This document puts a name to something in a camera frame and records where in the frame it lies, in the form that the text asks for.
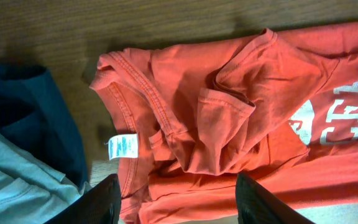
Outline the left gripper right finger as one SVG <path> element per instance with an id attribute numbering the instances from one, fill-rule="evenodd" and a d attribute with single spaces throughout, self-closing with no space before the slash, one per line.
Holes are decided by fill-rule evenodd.
<path id="1" fill-rule="evenodd" d="M 243 172 L 235 193 L 240 224 L 313 224 Z"/>

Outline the orange soccer t-shirt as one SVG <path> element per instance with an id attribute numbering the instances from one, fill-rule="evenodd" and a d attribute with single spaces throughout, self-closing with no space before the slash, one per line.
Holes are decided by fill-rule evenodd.
<path id="1" fill-rule="evenodd" d="M 358 22 L 102 54 L 126 223 L 237 213 L 247 174 L 292 208 L 358 203 Z"/>

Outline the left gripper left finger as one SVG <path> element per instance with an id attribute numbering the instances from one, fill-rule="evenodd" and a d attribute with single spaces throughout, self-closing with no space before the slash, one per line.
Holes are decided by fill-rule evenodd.
<path id="1" fill-rule="evenodd" d="M 111 174 L 45 224 L 118 224 L 120 211 L 119 180 Z"/>

